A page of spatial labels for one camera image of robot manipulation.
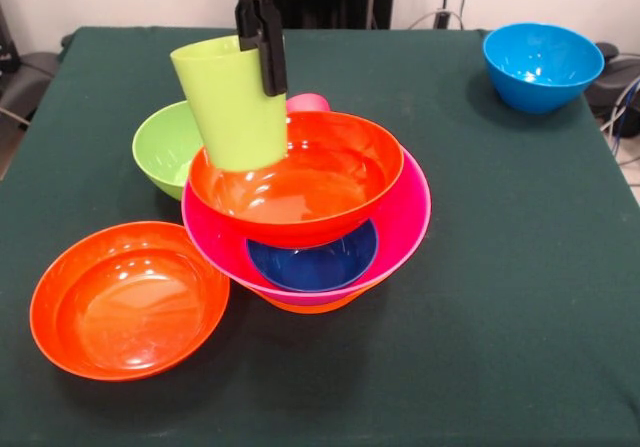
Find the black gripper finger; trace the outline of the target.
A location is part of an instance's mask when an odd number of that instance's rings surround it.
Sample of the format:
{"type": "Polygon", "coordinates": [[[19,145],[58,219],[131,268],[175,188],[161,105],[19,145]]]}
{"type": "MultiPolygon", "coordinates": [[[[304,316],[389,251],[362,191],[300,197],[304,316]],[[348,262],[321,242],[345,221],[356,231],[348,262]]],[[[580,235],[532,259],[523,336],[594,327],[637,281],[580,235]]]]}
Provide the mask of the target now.
{"type": "Polygon", "coordinates": [[[261,0],[238,0],[235,20],[241,51],[258,49],[262,41],[261,0]]]}
{"type": "Polygon", "coordinates": [[[265,94],[275,97],[287,91],[286,60],[280,13],[273,0],[258,0],[260,53],[265,94]]]}

